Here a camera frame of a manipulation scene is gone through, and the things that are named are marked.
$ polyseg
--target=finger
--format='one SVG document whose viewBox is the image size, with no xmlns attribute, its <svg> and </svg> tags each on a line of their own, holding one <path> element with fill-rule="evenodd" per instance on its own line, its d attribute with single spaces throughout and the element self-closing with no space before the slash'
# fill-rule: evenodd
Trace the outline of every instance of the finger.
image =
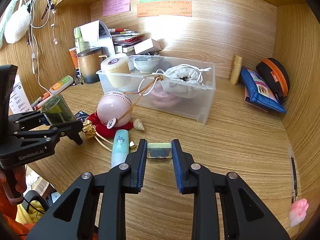
<svg viewBox="0 0 320 240">
<path fill-rule="evenodd" d="M 26 176 L 26 168 L 24 165 L 14 168 L 13 173 L 17 181 L 22 180 Z"/>
<path fill-rule="evenodd" d="M 27 190 L 26 177 L 24 177 L 24 179 L 19 180 L 17 182 L 16 190 L 20 193 L 24 193 Z"/>
<path fill-rule="evenodd" d="M 0 171 L 0 183 L 6 182 L 5 174 Z"/>
</svg>

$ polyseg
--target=blue pouch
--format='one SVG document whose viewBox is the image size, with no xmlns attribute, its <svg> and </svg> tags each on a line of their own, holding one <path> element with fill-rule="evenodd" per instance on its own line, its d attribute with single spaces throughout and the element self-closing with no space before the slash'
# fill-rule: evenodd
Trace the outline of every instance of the blue pouch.
<svg viewBox="0 0 320 240">
<path fill-rule="evenodd" d="M 247 88 L 251 102 L 276 110 L 280 113 L 287 112 L 284 107 L 279 104 L 271 89 L 257 72 L 252 69 L 242 67 L 240 76 Z"/>
</svg>

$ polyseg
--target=black and orange case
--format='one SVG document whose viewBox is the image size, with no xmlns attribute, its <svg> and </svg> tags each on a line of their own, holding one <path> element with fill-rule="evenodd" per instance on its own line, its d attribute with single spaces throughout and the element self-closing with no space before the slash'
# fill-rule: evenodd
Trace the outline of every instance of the black and orange case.
<svg viewBox="0 0 320 240">
<path fill-rule="evenodd" d="M 288 95 L 290 81 L 281 63 L 274 58 L 265 58 L 256 66 L 256 70 L 282 104 Z"/>
</svg>

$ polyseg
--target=light blue bottle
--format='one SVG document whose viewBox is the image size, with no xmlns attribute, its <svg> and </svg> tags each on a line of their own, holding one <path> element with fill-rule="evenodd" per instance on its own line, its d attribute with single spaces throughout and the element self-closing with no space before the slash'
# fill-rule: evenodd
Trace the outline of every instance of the light blue bottle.
<svg viewBox="0 0 320 240">
<path fill-rule="evenodd" d="M 127 130 L 116 131 L 111 153 L 111 168 L 125 162 L 129 154 L 129 133 Z"/>
</svg>

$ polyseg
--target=yellow bottle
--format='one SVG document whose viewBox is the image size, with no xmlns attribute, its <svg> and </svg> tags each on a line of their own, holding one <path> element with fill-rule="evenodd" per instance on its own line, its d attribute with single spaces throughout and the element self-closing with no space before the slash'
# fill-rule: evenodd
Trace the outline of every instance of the yellow bottle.
<svg viewBox="0 0 320 240">
<path fill-rule="evenodd" d="M 230 77 L 231 84 L 233 84 L 233 85 L 238 84 L 241 67 L 242 67 L 242 57 L 236 55 L 235 61 L 233 63 L 231 77 Z"/>
</svg>

